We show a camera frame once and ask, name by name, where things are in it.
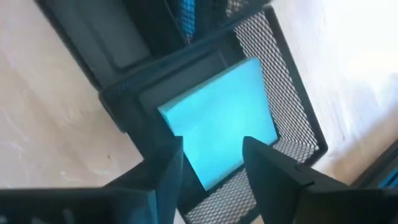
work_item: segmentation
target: light blue sticky note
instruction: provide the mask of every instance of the light blue sticky note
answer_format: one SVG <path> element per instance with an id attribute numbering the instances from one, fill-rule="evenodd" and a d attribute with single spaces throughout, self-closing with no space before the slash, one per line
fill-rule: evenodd
<path id="1" fill-rule="evenodd" d="M 249 58 L 159 107 L 203 188 L 243 163 L 243 137 L 277 139 L 258 59 Z"/>

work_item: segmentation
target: metal mesh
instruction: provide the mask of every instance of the metal mesh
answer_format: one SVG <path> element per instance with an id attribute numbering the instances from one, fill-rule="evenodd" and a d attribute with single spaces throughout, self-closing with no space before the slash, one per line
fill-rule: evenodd
<path id="1" fill-rule="evenodd" d="M 245 55 L 256 57 L 261 61 L 269 108 L 282 140 L 275 148 L 304 162 L 315 150 L 318 150 L 317 139 L 280 54 L 265 12 L 260 12 L 244 21 L 235 28 L 235 33 Z"/>
<path id="2" fill-rule="evenodd" d="M 191 210 L 186 218 L 194 224 L 237 223 L 255 206 L 246 171 L 242 170 Z"/>
<path id="3" fill-rule="evenodd" d="M 187 42 L 222 28 L 234 17 L 260 9 L 269 0 L 167 0 Z"/>
<path id="4" fill-rule="evenodd" d="M 238 11 L 239 4 L 228 8 Z M 305 162 L 319 150 L 302 102 L 281 56 L 265 12 L 235 28 L 247 57 L 261 61 L 271 115 L 280 135 L 274 149 Z M 191 223 L 238 223 L 256 206 L 245 171 L 233 177 L 187 214 Z"/>

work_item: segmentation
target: sticky note pad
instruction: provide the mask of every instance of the sticky note pad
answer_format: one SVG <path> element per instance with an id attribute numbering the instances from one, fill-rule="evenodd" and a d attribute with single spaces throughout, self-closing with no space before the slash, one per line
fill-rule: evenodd
<path id="1" fill-rule="evenodd" d="M 243 137 L 277 139 L 260 61 L 249 58 L 158 108 L 205 190 L 243 163 Z"/>

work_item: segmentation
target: white wooden surface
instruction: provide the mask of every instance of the white wooden surface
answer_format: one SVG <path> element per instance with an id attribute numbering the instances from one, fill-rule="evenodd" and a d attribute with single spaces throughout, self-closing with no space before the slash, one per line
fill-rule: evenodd
<path id="1" fill-rule="evenodd" d="M 398 138 L 398 2 L 273 2 L 347 184 Z M 0 187 L 103 185 L 142 160 L 31 0 L 0 0 Z"/>

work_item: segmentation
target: black mesh organizer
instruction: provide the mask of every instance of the black mesh organizer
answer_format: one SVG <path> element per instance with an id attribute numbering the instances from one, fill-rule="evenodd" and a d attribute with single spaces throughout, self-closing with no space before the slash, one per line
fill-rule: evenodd
<path id="1" fill-rule="evenodd" d="M 159 106 L 246 57 L 256 57 L 278 134 L 272 147 L 307 165 L 319 159 L 327 145 L 273 8 L 259 0 L 195 1 L 201 3 L 184 12 L 182 5 L 193 0 L 176 2 L 169 2 L 170 11 L 187 47 L 100 93 L 108 113 L 143 157 L 151 154 L 143 149 L 174 138 Z M 249 223 L 259 214 L 243 166 L 206 191 L 185 156 L 178 209 L 187 223 Z"/>
<path id="2" fill-rule="evenodd" d="M 164 0 L 36 0 L 100 90 L 186 46 Z"/>

